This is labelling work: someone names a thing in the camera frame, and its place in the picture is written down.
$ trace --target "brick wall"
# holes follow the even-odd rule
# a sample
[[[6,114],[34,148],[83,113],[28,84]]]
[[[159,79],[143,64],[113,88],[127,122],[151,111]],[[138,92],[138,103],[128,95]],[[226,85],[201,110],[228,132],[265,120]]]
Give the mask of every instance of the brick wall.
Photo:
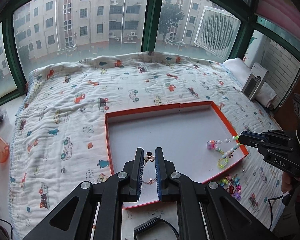
[[[265,48],[261,65],[269,71],[266,82],[278,95],[278,99],[274,103],[274,107],[276,107],[290,88],[300,68],[300,62],[271,40]]]

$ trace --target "air conditioner outdoor unit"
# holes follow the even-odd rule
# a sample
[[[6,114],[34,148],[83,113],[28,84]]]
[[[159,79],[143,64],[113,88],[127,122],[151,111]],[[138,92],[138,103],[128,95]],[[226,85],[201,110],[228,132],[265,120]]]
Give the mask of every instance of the air conditioner outdoor unit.
[[[240,21],[231,13],[205,6],[194,44],[221,59],[228,58]]]

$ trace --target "silver screw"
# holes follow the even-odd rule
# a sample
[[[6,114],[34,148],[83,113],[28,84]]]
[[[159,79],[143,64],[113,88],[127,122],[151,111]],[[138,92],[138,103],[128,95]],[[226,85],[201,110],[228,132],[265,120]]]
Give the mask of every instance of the silver screw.
[[[181,177],[181,174],[179,172],[171,173],[171,178],[173,178],[173,179],[179,179],[180,177]]]
[[[128,176],[128,174],[126,172],[124,172],[124,171],[121,171],[121,172],[118,173],[118,177],[120,179],[124,179],[127,176]]]
[[[80,187],[83,189],[87,189],[90,187],[90,183],[85,181],[85,182],[81,183]]]
[[[218,183],[211,181],[208,184],[209,188],[216,189],[218,187]]]

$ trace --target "black strap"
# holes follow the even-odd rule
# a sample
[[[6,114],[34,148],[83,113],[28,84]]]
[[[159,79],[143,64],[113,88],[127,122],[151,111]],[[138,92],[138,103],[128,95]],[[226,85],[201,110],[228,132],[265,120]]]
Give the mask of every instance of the black strap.
[[[143,233],[144,231],[154,227],[155,225],[157,225],[160,222],[166,223],[173,230],[174,234],[176,235],[176,239],[179,240],[178,231],[168,221],[163,220],[161,218],[157,218],[157,217],[151,218],[150,220],[148,220],[147,222],[144,222],[140,226],[135,227],[134,230],[133,230],[134,240],[137,240],[137,235],[138,234]]]

